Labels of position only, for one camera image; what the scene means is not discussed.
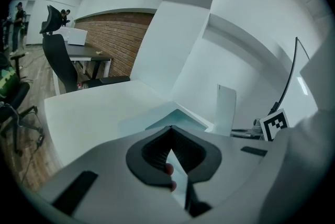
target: ceiling light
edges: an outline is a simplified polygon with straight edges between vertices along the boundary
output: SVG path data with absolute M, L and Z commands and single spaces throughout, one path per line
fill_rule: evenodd
M 304 83 L 303 78 L 301 78 L 301 77 L 297 77 L 297 79 L 298 79 L 298 82 L 299 82 L 299 84 L 301 85 L 301 87 L 302 87 L 302 89 L 303 89 L 304 94 L 305 94 L 306 96 L 308 96 L 307 87 L 305 86 L 305 83 Z

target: black office chair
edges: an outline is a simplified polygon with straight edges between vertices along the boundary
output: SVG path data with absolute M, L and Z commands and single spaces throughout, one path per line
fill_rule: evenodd
M 11 57 L 11 60 L 15 61 L 16 73 L 20 78 L 20 70 L 19 70 L 19 59 L 24 57 L 25 54 L 15 55 Z M 8 61 L 4 54 L 0 53 L 0 58 L 2 61 Z M 4 103 L 0 107 L 0 125 L 10 117 L 12 120 L 2 129 L 1 136 L 6 138 L 6 133 L 10 128 L 13 128 L 13 145 L 14 152 L 19 156 L 22 156 L 22 150 L 17 148 L 17 131 L 19 127 L 26 127 L 32 130 L 36 130 L 43 135 L 43 129 L 39 127 L 35 127 L 27 122 L 23 121 L 23 118 L 29 114 L 31 111 L 34 111 L 37 114 L 37 107 L 31 106 L 28 109 L 24 110 L 22 113 L 18 113 L 16 110 L 21 105 L 22 101 L 28 94 L 30 86 L 28 83 L 19 83 L 15 89 L 11 89 L 11 93 L 4 100 Z
M 40 31 L 40 33 L 43 34 L 43 50 L 51 68 L 64 84 L 66 92 L 73 92 L 77 90 L 77 71 L 68 55 L 63 36 L 61 34 L 53 35 L 51 33 L 61 27 L 62 16 L 61 13 L 51 5 L 48 5 L 48 11 L 48 19 L 42 23 L 42 29 Z M 92 80 L 82 82 L 86 84 L 88 88 L 130 81 L 129 76 L 95 79 L 101 59 L 92 59 L 92 61 L 96 61 Z

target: green bag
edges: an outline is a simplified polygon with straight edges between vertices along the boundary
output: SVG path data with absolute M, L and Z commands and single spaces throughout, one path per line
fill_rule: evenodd
M 5 99 L 20 83 L 15 70 L 3 53 L 0 53 L 0 100 Z

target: brick wall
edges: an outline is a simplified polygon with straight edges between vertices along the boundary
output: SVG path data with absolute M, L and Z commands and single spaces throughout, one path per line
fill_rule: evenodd
M 74 27 L 87 30 L 86 42 L 113 58 L 109 76 L 129 76 L 152 18 L 147 13 L 111 13 L 79 19 Z M 93 66 L 87 63 L 89 75 Z M 103 77 L 104 67 L 102 63 L 97 78 Z

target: wooden floor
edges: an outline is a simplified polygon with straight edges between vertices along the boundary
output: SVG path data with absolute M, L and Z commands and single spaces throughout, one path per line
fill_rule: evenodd
M 19 112 L 30 106 L 38 107 L 38 116 L 41 124 L 34 114 L 29 114 L 24 121 L 35 126 L 41 126 L 44 129 L 45 139 L 42 147 L 34 154 L 28 173 L 23 181 L 23 185 L 32 191 L 38 191 L 39 188 L 60 168 L 60 162 L 52 144 L 49 130 L 46 124 L 44 113 L 44 100 L 55 95 L 55 89 L 52 79 L 52 69 L 44 56 L 42 46 L 28 46 L 26 56 L 20 59 L 21 77 L 26 76 L 27 79 L 33 80 L 30 83 L 30 90 L 25 100 L 18 109 Z M 80 80 L 86 80 L 87 77 L 82 75 Z M 61 93 L 64 93 L 64 86 L 60 82 Z M 6 163 L 11 169 L 15 179 L 22 181 L 24 173 L 27 169 L 29 159 L 36 149 L 36 140 L 39 134 L 36 131 L 19 128 L 18 130 L 18 148 L 23 151 L 23 156 L 19 157 L 13 152 L 12 130 L 7 133 L 7 138 L 0 138 L 1 150 L 3 152 Z

